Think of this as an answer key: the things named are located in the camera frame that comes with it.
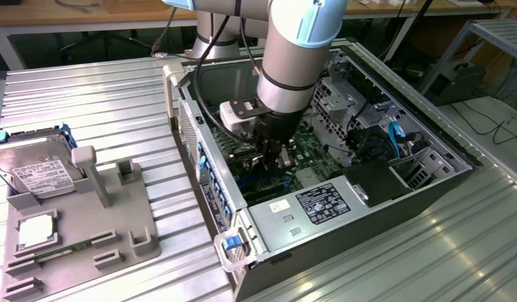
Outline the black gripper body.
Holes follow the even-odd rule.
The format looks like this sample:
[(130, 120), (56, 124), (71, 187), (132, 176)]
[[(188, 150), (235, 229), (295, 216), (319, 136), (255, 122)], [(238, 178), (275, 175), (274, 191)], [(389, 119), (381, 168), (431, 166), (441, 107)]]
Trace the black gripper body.
[(293, 113), (273, 111), (259, 115), (254, 126), (258, 141), (287, 143), (297, 132), (302, 117), (303, 110)]

